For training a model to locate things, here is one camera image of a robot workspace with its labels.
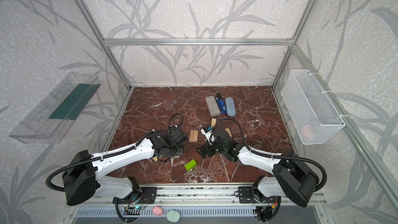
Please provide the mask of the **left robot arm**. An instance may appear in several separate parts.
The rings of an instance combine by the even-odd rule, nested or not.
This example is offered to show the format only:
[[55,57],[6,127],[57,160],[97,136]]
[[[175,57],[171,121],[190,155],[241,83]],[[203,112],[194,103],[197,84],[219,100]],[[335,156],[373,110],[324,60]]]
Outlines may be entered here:
[[93,155],[86,150],[79,152],[72,160],[77,166],[62,174],[67,205],[100,197],[134,201],[142,194],[135,178],[115,178],[109,173],[141,160],[179,156],[187,139],[176,127],[165,134],[151,132],[139,142],[111,151]]

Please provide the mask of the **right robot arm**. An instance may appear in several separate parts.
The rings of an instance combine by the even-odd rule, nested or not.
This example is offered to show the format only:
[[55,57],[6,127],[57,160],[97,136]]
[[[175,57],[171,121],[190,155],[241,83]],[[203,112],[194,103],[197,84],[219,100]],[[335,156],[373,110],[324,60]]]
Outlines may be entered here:
[[267,157],[255,154],[244,144],[235,142],[226,130],[204,127],[201,133],[208,143],[196,151],[202,158],[210,158],[217,153],[227,160],[244,166],[252,166],[272,177],[259,176],[252,185],[254,198],[262,203],[270,197],[287,197],[300,207],[307,207],[313,193],[320,183],[318,175],[304,162],[300,161],[293,151],[282,153],[283,159],[278,159],[278,153],[267,152]]

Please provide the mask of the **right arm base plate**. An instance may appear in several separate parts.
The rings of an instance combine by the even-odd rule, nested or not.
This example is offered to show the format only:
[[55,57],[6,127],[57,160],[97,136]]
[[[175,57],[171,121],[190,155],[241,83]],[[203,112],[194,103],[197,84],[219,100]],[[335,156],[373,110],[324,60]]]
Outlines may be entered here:
[[251,186],[238,187],[235,196],[239,198],[241,204],[274,204],[278,201],[276,196],[265,197],[258,190],[253,191]]

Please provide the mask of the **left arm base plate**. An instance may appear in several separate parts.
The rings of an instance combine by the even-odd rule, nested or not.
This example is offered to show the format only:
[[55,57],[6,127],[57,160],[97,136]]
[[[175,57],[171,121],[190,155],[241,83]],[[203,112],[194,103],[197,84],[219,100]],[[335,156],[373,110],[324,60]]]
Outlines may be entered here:
[[128,198],[128,204],[154,204],[156,195],[157,195],[157,187],[143,187],[141,188],[141,192],[135,196]]

